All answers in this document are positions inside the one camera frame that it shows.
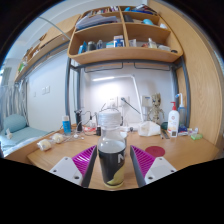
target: red object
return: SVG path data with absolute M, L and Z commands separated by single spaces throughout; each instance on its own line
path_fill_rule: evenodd
M 177 108 L 176 108 L 176 102 L 171 102 L 171 103 L 173 103 L 173 108 L 172 108 L 172 110 L 177 110 Z
M 154 157 L 160 157 L 165 154 L 165 150 L 159 146 L 150 146 L 145 151 Z

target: wall outlet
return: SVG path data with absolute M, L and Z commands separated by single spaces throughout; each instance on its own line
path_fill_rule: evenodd
M 46 86 L 46 93 L 50 92 L 50 86 Z
M 44 95 L 46 93 L 46 88 L 42 88 L 42 95 Z
M 107 100 L 107 108 L 117 108 L 117 97 L 110 97 Z
M 142 104 L 142 107 L 150 107 L 151 97 L 146 95 L 141 96 L 141 104 Z
M 129 96 L 119 96 L 119 97 L 118 97 L 118 100 L 119 100 L 119 107 L 122 107 L 122 106 L 124 106 L 124 105 L 126 104 L 123 100 L 121 100 L 121 98 L 125 98 L 125 100 L 126 100 L 128 103 L 130 103 L 130 97 L 129 97 Z

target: pillow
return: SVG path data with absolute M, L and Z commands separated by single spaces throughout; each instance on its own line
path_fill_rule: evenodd
M 5 134 L 7 134 L 6 130 L 8 128 L 11 133 L 19 131 L 26 127 L 26 119 L 19 114 L 12 114 L 4 119 L 3 127 Z

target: container lid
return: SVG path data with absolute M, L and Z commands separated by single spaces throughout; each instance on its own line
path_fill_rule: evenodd
M 69 121 L 69 116 L 68 115 L 62 116 L 62 121 Z
M 121 122 L 121 113 L 119 111 L 106 110 L 98 114 L 98 124 L 100 126 L 120 126 Z

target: pink coaster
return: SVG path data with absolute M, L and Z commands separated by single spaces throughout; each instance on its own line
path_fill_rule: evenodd
M 154 157 L 160 157 L 165 154 L 165 150 L 159 146 L 150 146 L 145 151 Z

